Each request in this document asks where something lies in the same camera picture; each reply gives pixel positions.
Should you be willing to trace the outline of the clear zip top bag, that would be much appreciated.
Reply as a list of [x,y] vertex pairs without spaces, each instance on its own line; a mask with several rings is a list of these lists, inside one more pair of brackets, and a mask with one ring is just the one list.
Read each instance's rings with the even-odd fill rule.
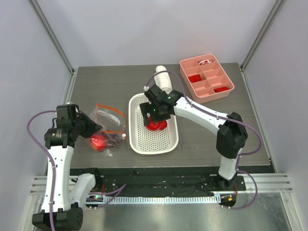
[[[102,126],[102,129],[95,134],[105,135],[105,133],[120,133],[124,138],[123,142],[126,140],[127,137],[125,133],[126,117],[125,114],[120,110],[98,103],[96,104],[95,109],[91,112],[89,117],[95,123]],[[90,138],[85,139],[85,142],[92,149],[90,145]],[[115,148],[106,147],[102,151],[95,151],[94,149],[92,150],[99,153],[102,156],[113,157],[115,150],[118,149],[121,146],[121,144]]]

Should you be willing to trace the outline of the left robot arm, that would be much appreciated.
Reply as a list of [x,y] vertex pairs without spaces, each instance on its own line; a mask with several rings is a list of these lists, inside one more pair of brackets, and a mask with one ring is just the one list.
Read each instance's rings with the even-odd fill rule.
[[56,118],[44,135],[43,151],[48,157],[45,197],[32,224],[42,231],[78,231],[83,223],[83,207],[89,193],[102,188],[97,168],[87,168],[69,189],[70,166],[75,142],[81,136],[90,138],[102,127],[80,111],[76,104],[56,107]]

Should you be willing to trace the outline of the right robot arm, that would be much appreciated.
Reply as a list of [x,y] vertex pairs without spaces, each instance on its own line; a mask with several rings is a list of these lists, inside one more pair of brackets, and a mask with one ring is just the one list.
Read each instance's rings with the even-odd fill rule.
[[235,185],[238,157],[248,138],[237,113],[231,115],[210,110],[183,93],[173,90],[166,93],[157,85],[144,87],[148,102],[140,104],[144,124],[162,122],[172,116],[188,119],[212,132],[216,136],[216,150],[221,156],[218,175],[207,187],[212,190],[228,190]]

